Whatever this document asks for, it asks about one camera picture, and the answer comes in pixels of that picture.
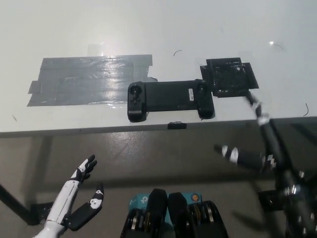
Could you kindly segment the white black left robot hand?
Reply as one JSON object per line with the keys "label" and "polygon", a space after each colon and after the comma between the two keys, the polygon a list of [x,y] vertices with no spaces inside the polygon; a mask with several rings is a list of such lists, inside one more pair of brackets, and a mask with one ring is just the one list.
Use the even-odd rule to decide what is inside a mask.
{"label": "white black left robot hand", "polygon": [[55,199],[45,224],[60,229],[59,233],[70,229],[77,231],[92,220],[102,209],[104,186],[97,184],[93,197],[77,210],[72,212],[72,206],[77,196],[79,186],[90,177],[97,161],[95,155],[86,159],[67,180]]}

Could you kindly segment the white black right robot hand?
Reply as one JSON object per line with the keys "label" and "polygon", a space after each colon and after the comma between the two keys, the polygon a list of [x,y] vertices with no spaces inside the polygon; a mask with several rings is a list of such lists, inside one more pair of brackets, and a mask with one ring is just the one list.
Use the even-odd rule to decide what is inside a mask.
{"label": "white black right robot hand", "polygon": [[214,146],[214,150],[223,158],[238,166],[257,172],[267,169],[273,170],[275,191],[280,196],[308,196],[310,194],[309,186],[293,167],[273,120],[268,113],[264,112],[262,104],[251,92],[246,93],[245,97],[256,115],[256,121],[260,127],[265,145],[265,155],[217,144]]}

